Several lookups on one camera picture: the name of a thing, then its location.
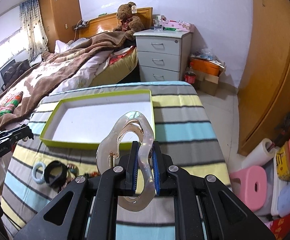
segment black scrunchie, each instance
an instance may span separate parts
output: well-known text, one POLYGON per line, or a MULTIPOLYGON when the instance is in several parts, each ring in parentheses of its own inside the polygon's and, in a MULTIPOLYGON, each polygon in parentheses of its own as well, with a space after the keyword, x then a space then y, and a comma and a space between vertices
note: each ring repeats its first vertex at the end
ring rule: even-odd
POLYGON ((67 166, 59 161, 52 161, 50 164, 47 165, 46 169, 44 170, 44 179, 48 186, 52 188, 59 188, 63 186, 66 182, 67 178, 67 166), (60 174, 56 175, 54 179, 50 179, 51 171, 55 168, 61 167, 62 171, 60 174))

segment white roll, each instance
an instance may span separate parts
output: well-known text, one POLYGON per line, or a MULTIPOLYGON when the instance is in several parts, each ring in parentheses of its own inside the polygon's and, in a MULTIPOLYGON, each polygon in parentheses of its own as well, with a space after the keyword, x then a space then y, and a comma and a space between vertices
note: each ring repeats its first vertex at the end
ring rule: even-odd
POLYGON ((266 150, 272 141, 270 139, 263 139, 259 145, 256 146, 252 152, 247 155, 246 159, 242 162, 242 169, 249 168, 251 166, 263 166, 265 163, 275 157, 275 149, 271 149, 270 152, 266 150))

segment drawer handle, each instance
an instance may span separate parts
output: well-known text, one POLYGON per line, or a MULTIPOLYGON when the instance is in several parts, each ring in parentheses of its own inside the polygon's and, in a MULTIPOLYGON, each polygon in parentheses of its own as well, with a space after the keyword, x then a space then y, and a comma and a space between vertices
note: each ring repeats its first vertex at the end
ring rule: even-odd
POLYGON ((153 74, 153 76, 154 77, 159 77, 159 78, 164 78, 164 76, 157 76, 157 75, 154 75, 154 74, 153 74))

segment plastic stool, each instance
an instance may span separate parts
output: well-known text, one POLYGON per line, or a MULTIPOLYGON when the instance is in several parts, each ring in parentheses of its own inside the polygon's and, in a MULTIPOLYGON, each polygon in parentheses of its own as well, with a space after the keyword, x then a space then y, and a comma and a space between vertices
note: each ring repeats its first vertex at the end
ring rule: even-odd
POLYGON ((237 197, 251 210, 259 210, 265 203, 267 176, 260 166, 252 166, 229 175, 230 179, 240 179, 241 188, 237 197))

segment wall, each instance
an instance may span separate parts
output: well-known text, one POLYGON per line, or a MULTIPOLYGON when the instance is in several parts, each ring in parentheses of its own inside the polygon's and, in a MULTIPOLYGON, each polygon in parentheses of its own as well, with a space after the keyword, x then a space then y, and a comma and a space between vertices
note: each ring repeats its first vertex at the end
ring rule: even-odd
MULTIPOLYGON (((20 22, 20 9, 19 6, 13 8, 12 10, 8 11, 7 13, 3 14, 0 17, 0 42, 13 34, 21 27, 20 22)), ((19 55, 14 57, 15 61, 23 61, 28 58, 27 51, 21 52, 19 55)), ((3 84, 3 80, 0 74, 0 93, 1 86, 3 84)))
POLYGON ((140 7, 153 7, 153 14, 193 23, 196 27, 192 52, 209 47, 227 70, 222 82, 238 87, 252 32, 252 0, 80 0, 84 20, 113 13, 119 5, 133 1, 140 7))

